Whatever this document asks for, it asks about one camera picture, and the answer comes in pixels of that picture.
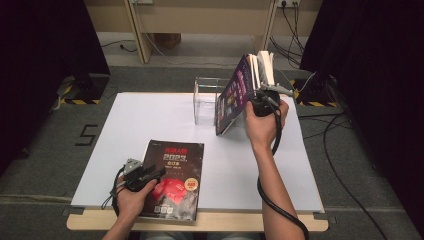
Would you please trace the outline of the beige wooden desk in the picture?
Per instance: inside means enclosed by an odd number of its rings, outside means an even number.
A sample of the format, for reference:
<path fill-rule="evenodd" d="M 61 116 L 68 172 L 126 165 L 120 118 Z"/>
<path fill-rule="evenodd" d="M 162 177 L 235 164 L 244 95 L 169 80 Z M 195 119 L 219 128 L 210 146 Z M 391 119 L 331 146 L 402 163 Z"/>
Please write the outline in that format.
<path fill-rule="evenodd" d="M 272 36 L 310 35 L 323 0 L 277 7 L 277 0 L 83 0 L 98 32 L 131 32 L 147 64 L 155 33 L 242 35 L 264 50 Z"/>

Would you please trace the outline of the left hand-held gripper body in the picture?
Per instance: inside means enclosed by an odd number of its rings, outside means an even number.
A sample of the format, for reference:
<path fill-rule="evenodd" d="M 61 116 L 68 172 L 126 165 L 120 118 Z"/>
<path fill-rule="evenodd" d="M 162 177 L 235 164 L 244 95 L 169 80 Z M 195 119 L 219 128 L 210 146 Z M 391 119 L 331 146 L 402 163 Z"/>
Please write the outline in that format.
<path fill-rule="evenodd" d="M 139 160 L 128 159 L 124 166 L 124 185 L 130 191 L 138 192 L 151 181 L 151 174 L 143 174 L 143 165 Z"/>

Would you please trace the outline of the person's left hand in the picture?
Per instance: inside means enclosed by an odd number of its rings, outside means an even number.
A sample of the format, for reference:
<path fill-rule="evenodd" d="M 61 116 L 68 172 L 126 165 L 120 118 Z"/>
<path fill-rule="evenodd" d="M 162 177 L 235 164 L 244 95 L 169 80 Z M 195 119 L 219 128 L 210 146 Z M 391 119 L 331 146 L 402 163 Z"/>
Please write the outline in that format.
<path fill-rule="evenodd" d="M 157 180 L 149 181 L 138 192 L 132 192 L 125 187 L 117 189 L 117 206 L 119 214 L 117 220 L 120 224 L 133 225 L 144 208 L 147 195 L 155 188 Z"/>

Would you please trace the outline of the black and red magazine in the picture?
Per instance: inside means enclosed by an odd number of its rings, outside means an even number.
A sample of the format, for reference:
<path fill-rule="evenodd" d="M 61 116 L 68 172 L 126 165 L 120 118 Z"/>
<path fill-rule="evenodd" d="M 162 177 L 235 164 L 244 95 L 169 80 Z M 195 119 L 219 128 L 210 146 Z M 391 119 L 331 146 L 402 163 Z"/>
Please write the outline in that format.
<path fill-rule="evenodd" d="M 197 217 L 203 143 L 150 140 L 143 165 L 162 169 L 155 188 L 145 199 L 140 216 L 177 221 L 195 221 Z"/>

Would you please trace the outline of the light wooden table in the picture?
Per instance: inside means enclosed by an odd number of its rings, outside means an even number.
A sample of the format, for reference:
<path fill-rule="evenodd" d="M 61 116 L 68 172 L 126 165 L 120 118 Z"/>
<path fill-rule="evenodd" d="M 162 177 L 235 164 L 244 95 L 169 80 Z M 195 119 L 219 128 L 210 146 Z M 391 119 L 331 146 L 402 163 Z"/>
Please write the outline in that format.
<path fill-rule="evenodd" d="M 257 168 L 245 131 L 233 127 L 218 136 L 197 125 L 188 93 L 120 93 L 72 199 L 71 230 L 107 230 L 116 220 L 108 197 L 116 173 L 130 158 L 141 159 L 152 139 L 202 143 L 205 146 L 200 198 L 194 221 L 140 218 L 137 231 L 261 232 Z"/>

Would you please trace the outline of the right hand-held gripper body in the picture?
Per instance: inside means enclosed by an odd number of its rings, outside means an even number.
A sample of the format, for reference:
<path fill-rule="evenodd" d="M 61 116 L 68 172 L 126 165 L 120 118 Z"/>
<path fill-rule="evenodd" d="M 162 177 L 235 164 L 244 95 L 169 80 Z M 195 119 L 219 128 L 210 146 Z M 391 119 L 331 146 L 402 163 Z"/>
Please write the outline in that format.
<path fill-rule="evenodd" d="M 280 106 L 281 94 L 293 96 L 294 92 L 285 87 L 262 83 L 252 93 L 251 102 L 256 116 L 264 117 L 274 113 Z"/>

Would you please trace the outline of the black curtain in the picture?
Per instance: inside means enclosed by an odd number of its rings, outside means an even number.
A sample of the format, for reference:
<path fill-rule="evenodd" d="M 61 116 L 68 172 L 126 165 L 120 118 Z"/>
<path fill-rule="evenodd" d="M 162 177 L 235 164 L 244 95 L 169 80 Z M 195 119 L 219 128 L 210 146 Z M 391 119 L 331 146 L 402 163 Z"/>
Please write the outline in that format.
<path fill-rule="evenodd" d="M 0 0 L 0 176 L 35 136 L 65 78 L 108 72 L 84 0 Z"/>
<path fill-rule="evenodd" d="M 303 69 L 332 75 L 424 237 L 424 0 L 322 0 Z"/>

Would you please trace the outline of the black stand base striped tape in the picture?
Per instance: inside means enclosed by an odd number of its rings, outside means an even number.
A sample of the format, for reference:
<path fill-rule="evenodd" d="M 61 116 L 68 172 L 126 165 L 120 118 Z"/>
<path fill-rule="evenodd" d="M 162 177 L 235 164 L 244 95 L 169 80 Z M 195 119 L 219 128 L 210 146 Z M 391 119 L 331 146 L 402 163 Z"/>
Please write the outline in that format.
<path fill-rule="evenodd" d="M 99 104 L 110 76 L 89 74 L 87 81 L 75 79 L 73 76 L 64 80 L 59 94 L 61 104 L 90 105 Z"/>
<path fill-rule="evenodd" d="M 327 80 L 316 80 L 315 74 L 309 77 L 290 80 L 294 99 L 298 105 L 313 107 L 336 107 L 336 97 Z"/>

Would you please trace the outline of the clear acrylic book holder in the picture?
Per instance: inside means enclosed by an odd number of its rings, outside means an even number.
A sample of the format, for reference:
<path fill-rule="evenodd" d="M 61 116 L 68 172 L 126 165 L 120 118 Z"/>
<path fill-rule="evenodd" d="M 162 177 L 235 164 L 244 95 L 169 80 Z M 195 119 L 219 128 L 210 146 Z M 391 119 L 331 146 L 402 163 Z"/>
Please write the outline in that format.
<path fill-rule="evenodd" d="M 213 126 L 216 123 L 216 102 L 229 80 L 197 77 L 194 82 L 193 109 L 196 125 Z"/>

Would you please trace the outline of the person's right hand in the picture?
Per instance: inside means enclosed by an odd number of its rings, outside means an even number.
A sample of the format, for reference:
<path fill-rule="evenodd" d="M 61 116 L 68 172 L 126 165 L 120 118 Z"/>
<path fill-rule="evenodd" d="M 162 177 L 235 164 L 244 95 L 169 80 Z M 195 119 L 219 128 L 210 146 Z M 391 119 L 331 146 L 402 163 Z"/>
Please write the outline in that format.
<path fill-rule="evenodd" d="M 288 104 L 281 100 L 277 116 L 274 115 L 258 117 L 253 110 L 253 105 L 248 102 L 246 105 L 246 133 L 253 148 L 269 148 L 277 135 L 277 131 L 282 131 L 285 126 L 288 114 Z"/>

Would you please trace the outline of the brown cardboard box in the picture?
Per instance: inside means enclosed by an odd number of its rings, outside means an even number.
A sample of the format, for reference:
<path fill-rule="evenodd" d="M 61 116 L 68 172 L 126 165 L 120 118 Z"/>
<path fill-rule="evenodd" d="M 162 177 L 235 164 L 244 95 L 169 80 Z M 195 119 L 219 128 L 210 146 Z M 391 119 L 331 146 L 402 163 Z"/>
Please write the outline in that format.
<path fill-rule="evenodd" d="M 162 48 L 173 49 L 181 43 L 180 33 L 155 33 L 155 43 Z"/>

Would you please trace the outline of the white picture grid book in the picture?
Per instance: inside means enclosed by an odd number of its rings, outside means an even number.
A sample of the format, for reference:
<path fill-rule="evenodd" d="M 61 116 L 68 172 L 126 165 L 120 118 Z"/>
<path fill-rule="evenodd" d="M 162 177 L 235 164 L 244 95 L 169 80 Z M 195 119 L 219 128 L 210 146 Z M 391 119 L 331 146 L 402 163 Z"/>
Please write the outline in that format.
<path fill-rule="evenodd" d="M 274 85 L 273 58 L 274 54 L 268 51 L 259 51 L 257 54 L 261 80 Z"/>

